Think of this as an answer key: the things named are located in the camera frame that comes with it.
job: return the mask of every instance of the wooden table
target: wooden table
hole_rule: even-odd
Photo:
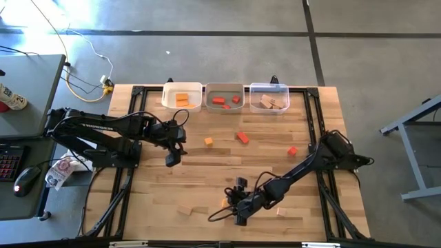
[[[133,85],[116,85],[108,114],[127,114]],[[346,133],[335,87],[319,87],[325,127]],[[172,114],[161,105],[161,92],[150,92],[145,109],[160,119]],[[307,155],[309,132],[302,94],[291,94],[291,107],[280,116],[252,114],[245,101],[242,114],[209,114],[203,107],[185,124],[188,155],[182,164],[165,166],[166,151],[143,143],[140,167],[136,169],[125,223],[124,239],[143,240],[246,240],[321,241],[326,240],[316,175],[308,174],[295,183],[277,207],[287,209],[286,217],[276,215],[277,207],[260,210],[248,226],[234,225],[234,219],[209,223],[207,217],[221,208],[224,188],[232,187],[237,176],[248,179],[252,190],[263,171],[284,174]],[[235,132],[245,132],[250,142],[243,145]],[[204,138],[214,145],[206,148]],[[298,148],[294,157],[290,146]],[[115,169],[104,169],[96,178],[87,205],[85,228],[89,230],[110,201]],[[351,221],[369,236],[365,211],[356,178],[335,171],[340,204]],[[190,216],[176,211],[179,205],[192,207]],[[330,211],[334,233],[335,215]],[[119,219],[116,210],[113,230]]]

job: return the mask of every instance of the computer mouse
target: computer mouse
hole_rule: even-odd
[[[14,183],[14,195],[24,197],[32,190],[35,180],[39,177],[41,169],[32,166],[24,169]]]

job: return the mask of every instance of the gray floor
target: gray floor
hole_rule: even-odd
[[[301,0],[54,2],[60,3],[61,9],[55,11],[50,4],[45,8],[53,10],[48,15],[58,28],[70,23],[71,28],[97,30],[307,30]],[[441,1],[309,0],[309,4],[317,32],[441,32]],[[28,18],[14,18],[18,12]],[[25,34],[0,34],[1,45],[42,54],[63,52],[56,36],[36,31],[48,27],[33,6],[14,3],[1,16],[0,28],[32,27]],[[108,74],[107,62],[94,56],[84,40],[62,38],[75,74],[91,83]],[[115,83],[163,83],[168,77],[203,83],[252,83],[277,74],[289,85],[317,85],[309,39],[304,37],[88,39],[97,52],[114,62]],[[441,93],[441,39],[319,38],[317,44],[325,83],[338,88],[349,138],[358,153],[376,159],[374,165],[360,170],[372,237],[439,247],[441,196],[410,203],[400,200],[401,193],[417,189],[416,180],[399,134],[383,137],[378,129]],[[87,97],[98,96],[95,92]],[[61,81],[53,107],[70,106],[100,114],[107,112],[109,102],[110,97],[99,103],[81,102]],[[440,179],[432,178],[431,182],[439,185]],[[52,191],[48,209],[54,217],[44,223],[35,219],[1,222],[0,243],[74,237],[84,196],[84,187]],[[29,235],[16,235],[18,231]]]

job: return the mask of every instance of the white plastic bin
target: white plastic bin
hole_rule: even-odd
[[[177,107],[176,93],[187,93],[188,103],[195,107]],[[186,109],[189,112],[199,112],[202,108],[202,84],[197,82],[171,82],[164,84],[161,103],[169,112]]]
[[[213,104],[213,98],[221,96],[225,98],[225,104],[230,109],[222,108],[222,105]],[[233,96],[239,96],[239,103],[233,103]],[[245,104],[245,89],[242,83],[207,83],[205,86],[205,106],[210,113],[240,113]]]
[[[260,99],[264,94],[281,100],[285,107],[275,110],[260,106]],[[252,83],[249,86],[249,108],[251,112],[257,114],[283,114],[289,108],[288,86],[280,83]]]

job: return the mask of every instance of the red backlit keyboard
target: red backlit keyboard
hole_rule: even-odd
[[[24,146],[0,144],[0,182],[14,182],[20,174]]]

